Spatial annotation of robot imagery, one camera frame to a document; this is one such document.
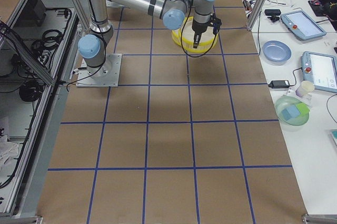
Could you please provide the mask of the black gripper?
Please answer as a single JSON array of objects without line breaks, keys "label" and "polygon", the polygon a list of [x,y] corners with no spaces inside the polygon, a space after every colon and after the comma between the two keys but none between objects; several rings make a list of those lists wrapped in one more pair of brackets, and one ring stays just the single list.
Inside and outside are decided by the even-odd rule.
[{"label": "black gripper", "polygon": [[193,48],[198,48],[202,34],[207,31],[209,26],[211,26],[211,21],[205,23],[199,23],[196,20],[192,21],[192,30],[194,31]]}]

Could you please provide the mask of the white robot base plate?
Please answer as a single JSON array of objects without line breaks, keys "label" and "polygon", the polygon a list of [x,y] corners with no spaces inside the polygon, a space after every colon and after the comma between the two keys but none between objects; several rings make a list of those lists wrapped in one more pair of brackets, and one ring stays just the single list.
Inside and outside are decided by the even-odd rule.
[{"label": "white robot base plate", "polygon": [[86,62],[82,59],[81,70],[78,74],[79,81],[76,82],[77,87],[118,87],[120,69],[122,63],[122,54],[108,54],[105,64],[102,68],[92,75],[96,70],[87,67]]}]

